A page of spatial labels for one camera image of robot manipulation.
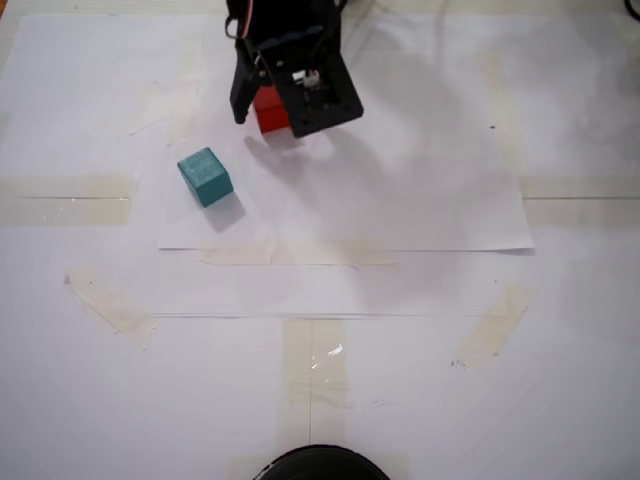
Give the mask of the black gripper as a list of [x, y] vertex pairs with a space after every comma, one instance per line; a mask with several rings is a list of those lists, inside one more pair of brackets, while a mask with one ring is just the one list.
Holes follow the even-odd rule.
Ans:
[[341, 54], [339, 19], [251, 19], [249, 50], [242, 40], [234, 47], [230, 103], [237, 124], [245, 123], [259, 92], [268, 88], [297, 138], [363, 115]]

